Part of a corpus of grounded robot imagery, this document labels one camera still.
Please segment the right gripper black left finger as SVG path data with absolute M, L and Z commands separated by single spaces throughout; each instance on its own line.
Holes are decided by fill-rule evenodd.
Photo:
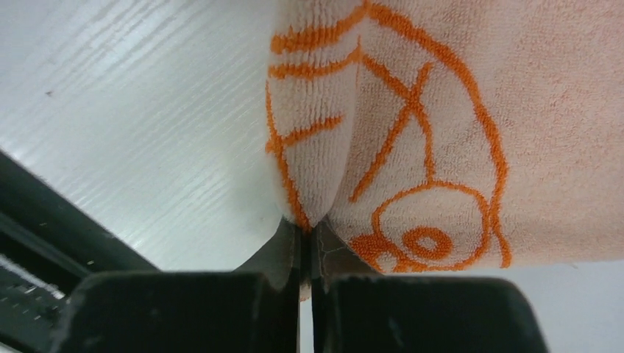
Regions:
M 297 226 L 282 219 L 274 235 L 238 274 L 257 280 L 251 304 L 251 352 L 299 352 L 301 237 Z

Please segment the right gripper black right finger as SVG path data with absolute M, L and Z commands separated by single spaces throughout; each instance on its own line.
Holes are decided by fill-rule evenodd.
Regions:
M 378 271 L 364 262 L 342 240 L 325 218 L 310 237 L 310 279 L 313 314 L 313 349 L 332 352 L 340 324 L 340 304 L 334 294 L 342 278 L 376 276 Z

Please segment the orange and cream cloth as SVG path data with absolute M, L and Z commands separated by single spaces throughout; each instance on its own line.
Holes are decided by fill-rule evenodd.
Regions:
M 383 273 L 623 257 L 621 1 L 279 1 L 277 204 Z

